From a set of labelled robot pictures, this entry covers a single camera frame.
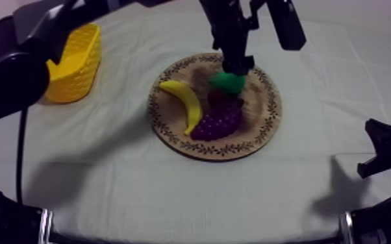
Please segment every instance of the white tablecloth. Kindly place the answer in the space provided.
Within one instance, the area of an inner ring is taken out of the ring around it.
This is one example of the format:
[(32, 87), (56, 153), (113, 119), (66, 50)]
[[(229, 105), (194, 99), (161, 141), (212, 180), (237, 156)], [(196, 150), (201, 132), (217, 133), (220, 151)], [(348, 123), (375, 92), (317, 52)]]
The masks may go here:
[[(391, 38), (302, 21), (306, 46), (283, 51), (262, 11), (247, 53), (281, 93), (281, 126), (259, 152), (209, 164), (168, 149), (146, 114), (163, 69), (212, 52), (198, 1), (133, 5), (98, 23), (103, 59), (90, 94), (29, 115), (25, 202), (54, 210), (59, 231), (161, 243), (307, 239), (391, 196), (391, 172), (356, 174), (373, 156), (365, 121), (391, 124)], [(0, 188), (12, 198), (18, 117), (0, 120)]]

